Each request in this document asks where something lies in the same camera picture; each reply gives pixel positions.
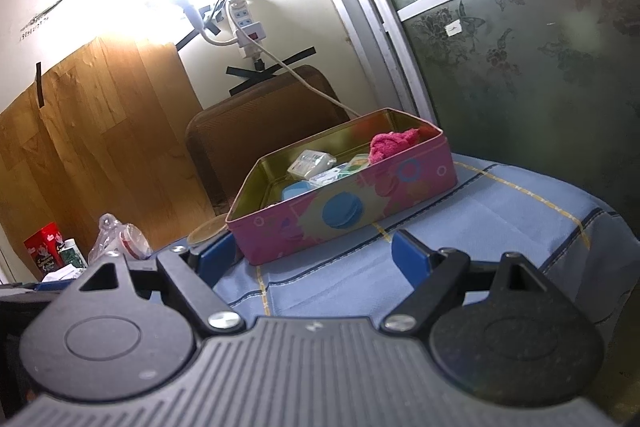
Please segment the blue plastic case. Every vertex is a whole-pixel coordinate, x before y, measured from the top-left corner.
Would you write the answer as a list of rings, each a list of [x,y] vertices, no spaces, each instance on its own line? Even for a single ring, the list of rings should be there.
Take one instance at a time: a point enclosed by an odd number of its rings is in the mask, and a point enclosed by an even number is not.
[[[282,188],[281,200],[282,202],[284,202],[285,200],[298,197],[310,191],[314,191],[315,189],[316,187],[314,186],[314,184],[310,183],[309,181],[299,180]]]

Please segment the pink fluffy cloth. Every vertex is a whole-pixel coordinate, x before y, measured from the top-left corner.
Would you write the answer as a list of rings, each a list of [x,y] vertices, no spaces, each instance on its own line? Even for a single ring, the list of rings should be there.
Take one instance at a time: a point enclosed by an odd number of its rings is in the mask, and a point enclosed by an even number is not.
[[[408,150],[420,141],[420,131],[409,129],[403,132],[387,132],[375,135],[369,147],[369,164],[375,165],[380,161]]]

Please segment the cotton swab bag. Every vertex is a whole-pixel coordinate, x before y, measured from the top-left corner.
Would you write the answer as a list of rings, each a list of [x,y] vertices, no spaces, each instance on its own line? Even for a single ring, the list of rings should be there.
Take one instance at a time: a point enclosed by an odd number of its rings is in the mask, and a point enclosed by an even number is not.
[[[328,184],[334,183],[342,178],[345,178],[344,171],[346,169],[346,164],[335,166],[329,170],[320,172],[315,176],[312,176],[308,183],[314,187],[322,187]]]

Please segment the small white tissue pack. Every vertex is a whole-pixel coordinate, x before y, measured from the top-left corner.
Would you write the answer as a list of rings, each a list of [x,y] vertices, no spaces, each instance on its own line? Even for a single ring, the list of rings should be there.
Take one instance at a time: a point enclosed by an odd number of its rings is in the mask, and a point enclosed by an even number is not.
[[[303,150],[288,166],[288,174],[295,179],[309,180],[317,174],[333,168],[336,158],[318,150]]]

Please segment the teal tissue packet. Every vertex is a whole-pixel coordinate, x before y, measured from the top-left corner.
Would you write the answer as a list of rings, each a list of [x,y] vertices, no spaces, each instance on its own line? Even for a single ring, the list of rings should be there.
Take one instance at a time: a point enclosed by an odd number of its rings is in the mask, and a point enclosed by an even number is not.
[[[358,154],[348,162],[345,170],[348,172],[357,172],[361,169],[367,168],[369,164],[370,161],[367,154]]]

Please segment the large white tissue pack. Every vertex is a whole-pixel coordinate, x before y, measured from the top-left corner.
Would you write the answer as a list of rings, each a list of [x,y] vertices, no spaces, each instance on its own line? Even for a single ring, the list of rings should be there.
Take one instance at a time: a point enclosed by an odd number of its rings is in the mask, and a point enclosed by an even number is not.
[[[85,272],[85,268],[78,268],[75,265],[65,265],[65,267],[47,273],[41,283],[58,283],[67,280],[75,280]]]

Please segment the red snack tin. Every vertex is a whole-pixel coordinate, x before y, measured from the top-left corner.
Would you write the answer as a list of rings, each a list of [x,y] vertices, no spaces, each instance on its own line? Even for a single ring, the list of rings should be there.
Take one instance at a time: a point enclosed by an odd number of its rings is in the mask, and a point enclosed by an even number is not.
[[[58,253],[58,246],[63,243],[62,234],[55,222],[48,223],[24,240],[29,257],[35,262],[43,277],[64,267],[62,257]]]

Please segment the green drink carton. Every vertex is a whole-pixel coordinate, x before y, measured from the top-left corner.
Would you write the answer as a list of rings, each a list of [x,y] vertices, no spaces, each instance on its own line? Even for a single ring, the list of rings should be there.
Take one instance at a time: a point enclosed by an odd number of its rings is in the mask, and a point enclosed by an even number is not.
[[[64,265],[73,265],[75,268],[86,269],[87,261],[81,254],[75,239],[65,239],[64,243],[58,250]]]

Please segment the bagged paper cups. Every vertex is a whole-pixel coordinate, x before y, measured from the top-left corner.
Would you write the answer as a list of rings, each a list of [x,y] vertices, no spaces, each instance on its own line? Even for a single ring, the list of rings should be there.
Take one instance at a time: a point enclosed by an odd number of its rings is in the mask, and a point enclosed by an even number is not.
[[[104,213],[99,219],[96,243],[88,254],[88,265],[93,265],[107,253],[123,255],[130,260],[145,260],[152,256],[153,249],[135,225],[122,223],[111,213]]]

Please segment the round red-label tub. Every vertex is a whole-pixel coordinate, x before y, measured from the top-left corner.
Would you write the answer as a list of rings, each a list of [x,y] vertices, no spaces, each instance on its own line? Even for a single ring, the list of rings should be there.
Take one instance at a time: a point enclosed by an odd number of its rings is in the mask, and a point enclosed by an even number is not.
[[[220,236],[228,232],[226,218],[226,215],[220,215],[204,222],[186,236],[186,243],[190,247],[196,247],[212,239],[219,239]]]

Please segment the pink tin box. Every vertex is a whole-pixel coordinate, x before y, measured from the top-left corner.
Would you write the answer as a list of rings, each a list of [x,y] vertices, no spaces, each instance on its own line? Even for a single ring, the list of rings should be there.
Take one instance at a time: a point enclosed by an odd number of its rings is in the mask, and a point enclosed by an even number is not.
[[[304,150],[328,153],[338,162],[366,153],[375,135],[418,132],[418,142],[390,158],[326,186],[291,198],[286,170]],[[246,176],[226,223],[252,265],[263,265],[382,222],[457,183],[446,134],[434,124],[383,108],[311,135],[259,158]]]

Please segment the white power strip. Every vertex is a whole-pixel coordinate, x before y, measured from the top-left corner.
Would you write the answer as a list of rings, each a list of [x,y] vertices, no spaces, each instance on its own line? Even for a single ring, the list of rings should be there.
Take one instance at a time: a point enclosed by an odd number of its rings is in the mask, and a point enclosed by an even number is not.
[[[262,55],[258,43],[266,38],[262,23],[254,20],[246,0],[228,0],[227,10],[242,57],[258,60]]]

